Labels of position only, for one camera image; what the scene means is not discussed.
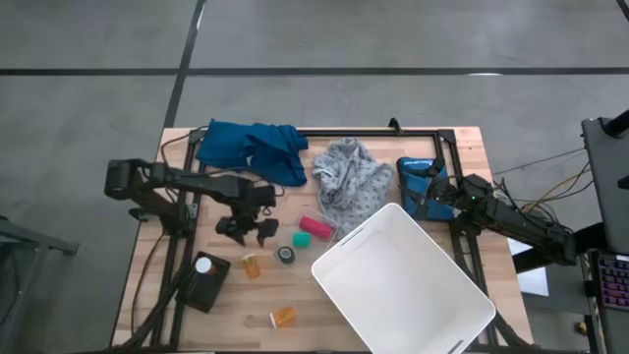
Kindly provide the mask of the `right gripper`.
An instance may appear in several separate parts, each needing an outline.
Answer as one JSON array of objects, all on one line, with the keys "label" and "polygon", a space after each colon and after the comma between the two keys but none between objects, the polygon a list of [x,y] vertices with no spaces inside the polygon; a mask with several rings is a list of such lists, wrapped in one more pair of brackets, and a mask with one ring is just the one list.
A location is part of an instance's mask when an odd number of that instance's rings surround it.
[{"label": "right gripper", "polygon": [[[436,157],[426,170],[426,175],[433,179],[441,173],[444,166],[444,158]],[[473,182],[474,177],[472,175],[435,178],[429,185],[429,197],[442,205],[456,209],[472,209],[475,206],[475,195],[472,192]],[[425,195],[408,189],[407,196],[412,202],[413,208],[409,214],[413,218],[432,220],[429,199]]]}]

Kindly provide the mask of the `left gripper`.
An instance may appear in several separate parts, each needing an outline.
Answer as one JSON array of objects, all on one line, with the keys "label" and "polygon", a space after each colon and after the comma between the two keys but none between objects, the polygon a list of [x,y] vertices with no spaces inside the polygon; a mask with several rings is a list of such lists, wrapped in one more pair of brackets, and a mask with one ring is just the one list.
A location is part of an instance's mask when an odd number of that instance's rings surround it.
[{"label": "left gripper", "polygon": [[230,206],[233,218],[221,217],[215,226],[215,232],[245,246],[244,231],[257,229],[257,242],[263,247],[265,240],[273,237],[279,227],[279,221],[274,218],[257,220],[266,207],[275,207],[274,196],[254,196],[237,201]]}]

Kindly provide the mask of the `pink bandage roll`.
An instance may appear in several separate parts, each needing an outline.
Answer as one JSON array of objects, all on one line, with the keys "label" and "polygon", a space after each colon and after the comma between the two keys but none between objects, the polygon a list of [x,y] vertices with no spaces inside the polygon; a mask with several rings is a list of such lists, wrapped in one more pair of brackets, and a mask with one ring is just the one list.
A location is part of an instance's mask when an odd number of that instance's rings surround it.
[{"label": "pink bandage roll", "polygon": [[334,231],[327,223],[305,215],[300,218],[299,228],[322,240],[331,239]]}]

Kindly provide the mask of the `clear plastic storage bin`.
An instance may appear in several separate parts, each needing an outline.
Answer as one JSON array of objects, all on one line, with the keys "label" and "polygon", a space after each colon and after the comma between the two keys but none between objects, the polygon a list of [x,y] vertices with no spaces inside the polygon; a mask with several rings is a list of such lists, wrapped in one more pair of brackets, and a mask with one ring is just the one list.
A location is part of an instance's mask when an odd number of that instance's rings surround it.
[{"label": "clear plastic storage bin", "polygon": [[[292,243],[293,234],[297,231],[303,231],[299,228],[299,221],[300,218],[304,215],[317,219],[319,221],[323,221],[332,226],[334,229],[332,238],[329,240],[322,240],[311,234],[312,242],[308,248],[295,248]],[[312,265],[334,244],[337,230],[338,225],[334,220],[325,216],[323,213],[317,211],[311,206],[302,206],[297,212],[294,219],[291,222],[281,224],[277,230],[276,235],[272,237],[272,256],[281,266],[292,271],[297,276],[300,276],[302,278],[310,278],[312,276]],[[290,265],[285,265],[281,263],[277,257],[278,249],[283,246],[288,246],[292,248],[295,252],[296,259]]]}]

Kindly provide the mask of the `blue cloth garment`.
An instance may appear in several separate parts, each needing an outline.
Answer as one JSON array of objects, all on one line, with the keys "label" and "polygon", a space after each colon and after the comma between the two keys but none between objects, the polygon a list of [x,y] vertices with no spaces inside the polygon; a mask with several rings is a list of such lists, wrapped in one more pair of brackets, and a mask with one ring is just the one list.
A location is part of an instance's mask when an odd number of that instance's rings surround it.
[{"label": "blue cloth garment", "polygon": [[285,187],[308,179],[299,156],[308,139],[291,125],[243,125],[210,120],[197,160],[220,169],[241,169]]}]

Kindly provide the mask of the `white perforated plastic basket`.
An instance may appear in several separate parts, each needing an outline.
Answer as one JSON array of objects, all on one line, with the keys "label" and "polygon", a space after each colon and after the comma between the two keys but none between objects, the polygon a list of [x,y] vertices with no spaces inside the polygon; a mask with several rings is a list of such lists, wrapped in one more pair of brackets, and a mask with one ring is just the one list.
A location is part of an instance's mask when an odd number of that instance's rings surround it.
[{"label": "white perforated plastic basket", "polygon": [[372,354],[461,354],[496,315],[487,295],[394,203],[311,272]]}]

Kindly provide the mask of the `grey patterned cloth garment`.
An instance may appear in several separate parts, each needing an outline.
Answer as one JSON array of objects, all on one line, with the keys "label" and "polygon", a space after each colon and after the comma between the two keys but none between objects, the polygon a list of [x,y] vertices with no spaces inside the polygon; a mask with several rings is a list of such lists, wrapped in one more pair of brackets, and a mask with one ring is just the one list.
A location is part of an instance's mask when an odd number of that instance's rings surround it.
[{"label": "grey patterned cloth garment", "polygon": [[337,224],[340,240],[386,204],[395,170],[359,140],[343,138],[314,158],[312,174],[319,182],[320,208]]}]

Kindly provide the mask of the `black bottle tray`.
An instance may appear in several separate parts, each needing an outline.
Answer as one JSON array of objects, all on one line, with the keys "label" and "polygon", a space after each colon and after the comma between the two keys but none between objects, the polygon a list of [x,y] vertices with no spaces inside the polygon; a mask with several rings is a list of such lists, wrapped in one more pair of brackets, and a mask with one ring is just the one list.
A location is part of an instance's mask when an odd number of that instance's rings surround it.
[{"label": "black bottle tray", "polygon": [[[195,271],[195,262],[200,257],[209,257],[216,268],[214,275],[201,275]],[[178,302],[198,311],[208,313],[213,307],[221,287],[228,275],[231,263],[214,255],[198,252],[191,269],[186,273],[176,297]]]}]

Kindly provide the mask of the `white paper sheet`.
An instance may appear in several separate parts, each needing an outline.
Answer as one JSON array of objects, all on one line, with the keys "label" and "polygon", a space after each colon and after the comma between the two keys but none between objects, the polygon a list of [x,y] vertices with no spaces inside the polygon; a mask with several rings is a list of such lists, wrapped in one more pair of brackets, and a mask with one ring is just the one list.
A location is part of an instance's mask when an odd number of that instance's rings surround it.
[{"label": "white paper sheet", "polygon": [[[531,246],[510,238],[508,238],[508,244],[512,256],[519,255],[531,249]],[[546,269],[544,267],[518,273],[517,277],[520,289],[523,293],[544,297],[549,296]]]}]

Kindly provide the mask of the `backlit keyboard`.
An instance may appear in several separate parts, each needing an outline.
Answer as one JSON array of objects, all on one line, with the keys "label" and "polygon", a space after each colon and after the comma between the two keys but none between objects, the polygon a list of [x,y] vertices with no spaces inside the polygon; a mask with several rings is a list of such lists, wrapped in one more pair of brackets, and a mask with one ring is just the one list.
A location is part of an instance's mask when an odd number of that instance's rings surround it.
[{"label": "backlit keyboard", "polygon": [[597,266],[601,305],[629,312],[629,256],[600,255]]}]

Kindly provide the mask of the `grey metal cart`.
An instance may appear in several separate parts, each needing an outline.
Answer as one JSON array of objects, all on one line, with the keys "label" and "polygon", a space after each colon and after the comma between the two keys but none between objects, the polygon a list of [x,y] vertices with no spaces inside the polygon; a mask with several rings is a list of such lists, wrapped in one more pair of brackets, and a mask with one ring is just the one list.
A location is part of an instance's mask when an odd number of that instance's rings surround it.
[{"label": "grey metal cart", "polygon": [[0,315],[0,354],[9,354],[15,346],[19,330],[29,305],[30,292],[51,250],[64,256],[74,256],[78,242],[56,237],[19,226],[0,215],[0,281],[5,262],[13,265],[14,289],[11,304]]}]

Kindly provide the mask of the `black table rig frame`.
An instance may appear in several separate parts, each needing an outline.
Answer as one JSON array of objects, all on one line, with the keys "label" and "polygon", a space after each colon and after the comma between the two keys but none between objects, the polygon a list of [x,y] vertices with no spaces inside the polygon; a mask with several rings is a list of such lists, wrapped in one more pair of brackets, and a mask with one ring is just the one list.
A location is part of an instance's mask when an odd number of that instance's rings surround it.
[{"label": "black table rig frame", "polygon": [[[403,155],[434,157],[434,139],[413,135],[420,131],[452,131],[456,147],[439,138],[445,152],[448,170],[458,152],[459,165],[466,173],[490,177],[486,150],[479,127],[403,128],[398,136],[394,128],[300,128],[309,139],[309,149],[300,158],[310,174],[314,157],[333,142],[355,137],[378,160],[394,163]],[[294,222],[301,207],[318,208],[312,176],[304,187],[287,188],[272,217],[288,225]],[[244,248],[224,236],[215,234],[218,216],[229,211],[210,198],[200,197],[198,229],[193,254],[205,251],[232,262],[225,284],[208,314],[185,307],[177,337],[172,332],[175,320],[165,320],[169,339],[176,339],[177,352],[366,352],[368,347],[311,277],[304,279],[272,259],[270,241],[264,250],[255,240]],[[483,266],[489,299],[513,330],[533,343],[530,323],[524,306],[508,241],[490,231],[477,237],[477,259]],[[256,253],[261,276],[248,279],[242,261],[236,256]],[[269,313],[291,306],[296,319],[286,327],[274,329]]]}]

